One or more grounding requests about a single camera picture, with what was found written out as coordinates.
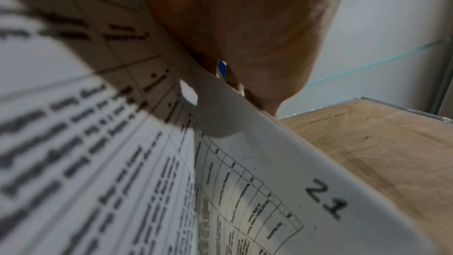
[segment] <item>book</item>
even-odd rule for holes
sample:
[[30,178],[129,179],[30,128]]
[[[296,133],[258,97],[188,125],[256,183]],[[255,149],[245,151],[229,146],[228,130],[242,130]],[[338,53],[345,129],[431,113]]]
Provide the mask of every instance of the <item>book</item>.
[[434,254],[143,0],[0,0],[0,254]]

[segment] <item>digit 1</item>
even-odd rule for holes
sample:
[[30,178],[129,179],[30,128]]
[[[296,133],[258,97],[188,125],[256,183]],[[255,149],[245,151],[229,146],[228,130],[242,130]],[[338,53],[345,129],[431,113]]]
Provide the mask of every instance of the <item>digit 1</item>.
[[335,219],[340,221],[340,215],[337,214],[337,212],[343,208],[346,208],[348,206],[348,203],[346,200],[341,199],[341,198],[336,198],[334,197],[332,199],[332,202],[334,203],[334,206],[329,207],[327,204],[323,204],[322,207],[330,213]]

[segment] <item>white paper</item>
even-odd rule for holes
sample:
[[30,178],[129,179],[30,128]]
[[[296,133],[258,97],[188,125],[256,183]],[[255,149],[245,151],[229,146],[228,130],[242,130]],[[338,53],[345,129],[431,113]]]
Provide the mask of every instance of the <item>white paper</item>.
[[0,254],[434,253],[142,0],[0,0],[0,55]]

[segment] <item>sheet of paper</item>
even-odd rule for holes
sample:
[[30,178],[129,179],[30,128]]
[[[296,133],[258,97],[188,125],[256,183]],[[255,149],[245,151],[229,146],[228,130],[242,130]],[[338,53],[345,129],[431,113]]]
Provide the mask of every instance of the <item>sheet of paper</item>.
[[0,0],[0,55],[0,254],[433,253],[142,0]]

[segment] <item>wooden surface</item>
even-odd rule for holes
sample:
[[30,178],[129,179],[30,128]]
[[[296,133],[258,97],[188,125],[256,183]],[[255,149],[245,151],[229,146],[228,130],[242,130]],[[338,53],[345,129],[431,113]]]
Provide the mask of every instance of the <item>wooden surface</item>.
[[453,254],[453,124],[368,100],[282,120]]

